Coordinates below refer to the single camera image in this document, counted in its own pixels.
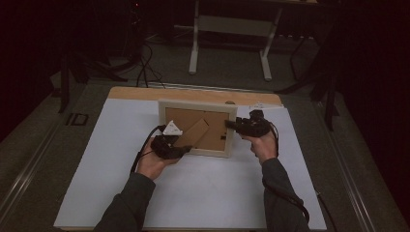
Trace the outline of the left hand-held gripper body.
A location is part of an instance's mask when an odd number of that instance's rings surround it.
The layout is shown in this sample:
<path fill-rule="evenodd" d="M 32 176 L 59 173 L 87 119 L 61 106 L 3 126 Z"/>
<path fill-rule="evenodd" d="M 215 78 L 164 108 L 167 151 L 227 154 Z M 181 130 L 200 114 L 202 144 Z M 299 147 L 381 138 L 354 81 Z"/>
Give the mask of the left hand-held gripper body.
<path fill-rule="evenodd" d="M 151 148 L 159 158 L 164 160 L 179 159 L 183 155 L 180 147 L 175 147 L 175 142 L 183 132 L 171 120 L 167 125 L 160 126 L 160 135 L 156 135 L 151 142 Z"/>

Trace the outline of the white metal desk frame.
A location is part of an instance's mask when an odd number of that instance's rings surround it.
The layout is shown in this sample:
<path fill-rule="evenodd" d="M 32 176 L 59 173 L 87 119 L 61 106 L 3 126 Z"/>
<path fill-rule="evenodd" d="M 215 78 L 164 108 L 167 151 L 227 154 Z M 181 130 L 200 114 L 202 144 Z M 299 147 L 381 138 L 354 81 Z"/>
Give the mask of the white metal desk frame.
<path fill-rule="evenodd" d="M 272 74 L 269 64 L 269 52 L 272 42 L 278 29 L 278 23 L 282 15 L 283 7 L 278 7 L 274 19 L 271 21 L 244 19 L 226 16 L 216 16 L 202 14 L 199 11 L 200 0 L 194 1 L 193 15 L 193 38 L 190 53 L 189 74 L 196 74 L 199 44 L 198 36 L 200 31 L 227 33 L 236 35 L 264 37 L 266 45 L 259 51 L 259 58 L 264 79 L 272 80 Z"/>

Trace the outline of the black floor box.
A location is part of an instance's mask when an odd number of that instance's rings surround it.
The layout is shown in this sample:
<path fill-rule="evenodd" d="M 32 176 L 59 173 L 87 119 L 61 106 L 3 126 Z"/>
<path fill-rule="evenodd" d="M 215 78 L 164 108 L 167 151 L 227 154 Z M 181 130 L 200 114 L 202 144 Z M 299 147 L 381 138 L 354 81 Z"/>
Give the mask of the black floor box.
<path fill-rule="evenodd" d="M 85 126 L 88 120 L 88 114 L 71 113 L 66 121 L 66 126 Z"/>

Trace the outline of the person's left hand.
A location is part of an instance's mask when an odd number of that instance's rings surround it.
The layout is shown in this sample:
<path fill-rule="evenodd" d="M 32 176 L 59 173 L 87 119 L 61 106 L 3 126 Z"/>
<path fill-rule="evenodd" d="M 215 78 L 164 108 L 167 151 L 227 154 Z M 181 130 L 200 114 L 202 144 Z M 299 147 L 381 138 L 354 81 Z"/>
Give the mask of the person's left hand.
<path fill-rule="evenodd" d="M 139 159 L 135 169 L 136 173 L 144 175 L 152 181 L 156 180 L 167 166 L 179 161 L 179 159 L 159 158 L 151 148 L 153 140 L 154 138 L 148 140 L 147 145 L 143 149 L 142 157 Z"/>

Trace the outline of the person's right hand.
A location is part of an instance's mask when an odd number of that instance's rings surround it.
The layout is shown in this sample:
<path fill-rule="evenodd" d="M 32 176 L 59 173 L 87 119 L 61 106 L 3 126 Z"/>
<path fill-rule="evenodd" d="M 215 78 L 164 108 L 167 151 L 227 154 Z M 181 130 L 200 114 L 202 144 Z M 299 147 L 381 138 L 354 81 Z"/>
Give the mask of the person's right hand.
<path fill-rule="evenodd" d="M 271 131 L 261 137 L 242 135 L 241 138 L 250 142 L 250 150 L 256 155 L 260 164 L 278 157 L 278 141 Z"/>

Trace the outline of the wooden picture frame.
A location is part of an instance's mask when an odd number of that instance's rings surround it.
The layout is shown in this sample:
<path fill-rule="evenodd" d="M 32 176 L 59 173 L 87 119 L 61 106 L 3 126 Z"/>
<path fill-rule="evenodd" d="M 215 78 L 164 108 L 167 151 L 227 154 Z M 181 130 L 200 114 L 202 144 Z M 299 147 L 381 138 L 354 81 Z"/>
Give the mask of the wooden picture frame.
<path fill-rule="evenodd" d="M 174 146 L 191 145 L 192 155 L 229 158 L 233 130 L 225 122 L 234 121 L 236 116 L 235 104 L 159 100 L 160 123 L 173 122 L 183 132 Z"/>

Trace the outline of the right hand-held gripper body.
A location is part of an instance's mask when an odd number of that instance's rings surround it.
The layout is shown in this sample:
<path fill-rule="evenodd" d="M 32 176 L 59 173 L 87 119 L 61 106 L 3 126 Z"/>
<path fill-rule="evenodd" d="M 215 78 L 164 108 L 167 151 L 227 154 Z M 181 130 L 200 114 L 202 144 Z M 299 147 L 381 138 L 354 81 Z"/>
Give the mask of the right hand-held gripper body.
<path fill-rule="evenodd" d="M 261 137 L 270 131 L 275 137 L 278 137 L 278 129 L 264 115 L 265 109 L 273 109 L 274 107 L 274 105 L 266 105 L 264 103 L 252 105 L 249 108 L 248 118 L 237 118 L 237 123 L 239 124 L 237 133 L 250 137 Z"/>

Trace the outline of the black metal stand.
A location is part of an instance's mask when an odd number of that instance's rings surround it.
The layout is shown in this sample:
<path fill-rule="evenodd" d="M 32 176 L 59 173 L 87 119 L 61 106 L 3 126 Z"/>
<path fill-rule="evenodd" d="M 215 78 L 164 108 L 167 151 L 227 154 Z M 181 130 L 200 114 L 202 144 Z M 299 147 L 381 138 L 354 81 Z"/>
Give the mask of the black metal stand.
<path fill-rule="evenodd" d="M 87 83 L 90 79 L 87 70 L 91 69 L 110 80 L 124 82 L 125 78 L 117 75 L 117 72 L 130 68 L 133 62 L 129 61 L 118 66 L 105 66 L 83 52 L 70 51 L 62 56 L 60 65 L 61 81 L 56 92 L 60 98 L 59 112 L 63 113 L 70 102 L 70 75 L 77 83 Z"/>
<path fill-rule="evenodd" d="M 327 51 L 329 46 L 328 39 L 326 37 L 321 37 L 318 43 L 319 49 L 310 66 L 300 76 L 297 76 L 293 61 L 295 55 L 307 40 L 308 37 L 302 37 L 301 41 L 292 51 L 289 58 L 291 73 L 292 76 L 297 80 L 297 82 L 288 87 L 275 90 L 275 93 L 286 95 L 293 93 L 305 86 L 313 84 L 313 88 L 309 93 L 309 97 L 314 102 L 321 102 L 323 98 L 326 98 L 324 121 L 327 128 L 330 131 L 333 131 L 333 116 L 336 113 L 336 85 L 339 72 L 337 57 L 335 55 L 331 55 Z"/>

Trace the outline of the metal floor rail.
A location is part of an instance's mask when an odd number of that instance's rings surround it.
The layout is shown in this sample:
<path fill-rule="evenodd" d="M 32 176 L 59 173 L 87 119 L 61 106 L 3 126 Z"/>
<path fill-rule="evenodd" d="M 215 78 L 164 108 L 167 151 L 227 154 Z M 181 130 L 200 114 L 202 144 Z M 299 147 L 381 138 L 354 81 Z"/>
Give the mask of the metal floor rail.
<path fill-rule="evenodd" d="M 31 158 L 27 161 L 25 166 L 17 175 L 4 200 L 0 203 L 0 214 L 2 214 L 4 217 L 13 210 L 19 199 L 22 197 L 22 195 L 30 185 L 41 161 L 44 159 L 45 152 L 47 151 L 50 143 L 52 142 L 56 132 L 59 130 L 61 125 L 62 121 L 60 119 L 52 124 L 50 129 L 46 132 L 44 139 L 41 141 L 40 145 L 36 148 Z"/>
<path fill-rule="evenodd" d="M 376 232 L 374 224 L 366 208 L 366 204 L 348 168 L 346 159 L 344 158 L 344 155 L 339 145 L 337 144 L 337 140 L 334 134 L 331 131 L 329 131 L 326 123 L 324 122 L 323 117 L 324 117 L 325 107 L 323 103 L 313 101 L 312 106 L 315 110 L 317 117 L 321 120 L 321 125 L 322 125 L 322 128 L 325 130 L 325 134 L 331 141 L 332 149 L 337 159 L 337 166 L 339 169 L 341 180 L 344 184 L 347 195 L 349 197 L 352 208 L 354 209 L 356 218 L 358 219 L 358 222 L 361 226 L 362 231 L 363 232 Z"/>

